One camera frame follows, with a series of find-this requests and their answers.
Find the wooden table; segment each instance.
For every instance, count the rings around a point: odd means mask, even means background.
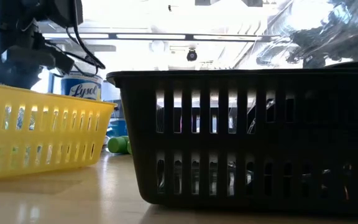
[[[131,156],[102,153],[92,167],[0,180],[0,223],[358,223],[239,212],[175,210],[139,195]]]

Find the green object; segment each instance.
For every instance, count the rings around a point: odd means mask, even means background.
[[[128,142],[128,146],[127,146],[127,151],[129,154],[132,155],[132,147],[131,147],[131,142]]]
[[[121,136],[122,138],[125,139],[125,141],[127,141],[127,143],[129,142],[129,137],[128,136]]]
[[[112,153],[128,153],[127,141],[122,137],[111,138],[108,142],[108,149]]]

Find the basket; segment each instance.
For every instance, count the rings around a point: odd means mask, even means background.
[[[144,200],[358,213],[358,70],[116,72],[108,80],[121,89]]]
[[[113,108],[0,86],[0,177],[96,163]]]

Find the security camera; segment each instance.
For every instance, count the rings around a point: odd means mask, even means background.
[[[187,61],[194,62],[195,60],[197,60],[196,50],[190,49],[189,52],[187,53]]]

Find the blue object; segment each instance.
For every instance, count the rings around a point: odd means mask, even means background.
[[[119,119],[111,122],[107,129],[107,136],[111,137],[120,137],[127,136],[127,123],[124,119]]]

